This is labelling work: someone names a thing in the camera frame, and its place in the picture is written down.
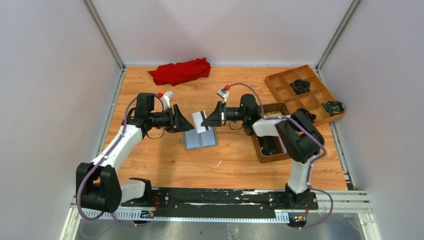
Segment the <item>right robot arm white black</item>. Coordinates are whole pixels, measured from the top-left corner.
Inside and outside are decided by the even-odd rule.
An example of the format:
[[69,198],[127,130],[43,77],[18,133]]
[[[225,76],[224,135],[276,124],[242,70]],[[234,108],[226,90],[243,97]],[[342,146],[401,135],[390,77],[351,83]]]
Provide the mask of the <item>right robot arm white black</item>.
[[299,109],[290,115],[267,117],[260,115],[258,108],[252,94],[242,95],[239,107],[227,107],[225,101],[218,101],[214,111],[202,118],[200,125],[221,127],[227,121],[241,121],[249,136],[279,138],[291,159],[291,170],[282,199],[274,199],[272,206],[283,204],[295,208],[305,205],[311,192],[311,171],[314,162],[321,157],[320,151],[324,150],[324,138]]

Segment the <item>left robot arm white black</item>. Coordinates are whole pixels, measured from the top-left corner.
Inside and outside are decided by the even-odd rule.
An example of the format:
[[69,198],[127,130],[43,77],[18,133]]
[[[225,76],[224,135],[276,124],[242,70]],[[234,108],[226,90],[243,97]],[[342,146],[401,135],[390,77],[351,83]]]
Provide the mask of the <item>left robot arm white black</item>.
[[76,169],[76,205],[101,213],[113,213],[122,203],[154,201],[151,182],[133,177],[121,183],[118,172],[131,151],[153,129],[168,133],[193,130],[177,104],[171,105],[172,91],[139,93],[126,107],[117,135],[91,162],[82,162]]

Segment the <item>white black-striped credit card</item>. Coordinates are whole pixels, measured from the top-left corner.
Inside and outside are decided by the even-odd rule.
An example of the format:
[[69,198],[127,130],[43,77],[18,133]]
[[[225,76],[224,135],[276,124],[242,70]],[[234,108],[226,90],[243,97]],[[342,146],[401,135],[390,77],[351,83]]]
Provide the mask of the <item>white black-striped credit card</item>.
[[209,126],[203,126],[202,123],[206,119],[206,112],[204,110],[194,112],[192,114],[194,121],[195,130],[198,134],[204,133],[210,130]]

